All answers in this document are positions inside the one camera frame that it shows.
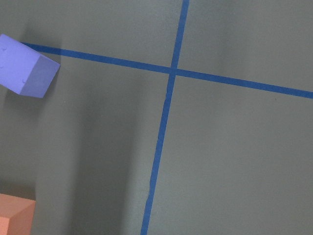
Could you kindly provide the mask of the purple foam block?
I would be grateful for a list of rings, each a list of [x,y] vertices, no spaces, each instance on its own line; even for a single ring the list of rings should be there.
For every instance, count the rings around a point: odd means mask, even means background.
[[[0,84],[23,96],[43,98],[60,64],[32,48],[0,36]]]

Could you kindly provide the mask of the orange foam block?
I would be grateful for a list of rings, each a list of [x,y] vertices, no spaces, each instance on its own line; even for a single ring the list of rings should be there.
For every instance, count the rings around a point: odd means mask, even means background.
[[[31,234],[36,201],[0,194],[0,234]]]

